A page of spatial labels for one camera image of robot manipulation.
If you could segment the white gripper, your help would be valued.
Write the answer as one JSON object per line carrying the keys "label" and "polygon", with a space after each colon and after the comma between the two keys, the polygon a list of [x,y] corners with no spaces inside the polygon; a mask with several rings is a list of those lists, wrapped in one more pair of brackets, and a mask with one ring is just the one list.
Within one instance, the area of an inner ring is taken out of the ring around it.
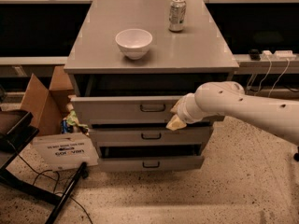
{"label": "white gripper", "polygon": [[206,116],[206,113],[196,103],[193,93],[183,96],[182,100],[179,99],[170,112],[175,114],[166,125],[166,128],[171,131],[183,129],[187,126],[186,123],[201,121]]}

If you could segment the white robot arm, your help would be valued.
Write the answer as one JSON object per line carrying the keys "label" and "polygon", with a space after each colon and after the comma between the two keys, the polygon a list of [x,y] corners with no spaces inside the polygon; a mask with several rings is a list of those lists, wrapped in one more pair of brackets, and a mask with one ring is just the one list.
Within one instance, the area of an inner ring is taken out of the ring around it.
{"label": "white robot arm", "polygon": [[229,116],[299,145],[299,102],[246,95],[233,81],[208,82],[181,97],[166,128],[175,131],[211,116]]}

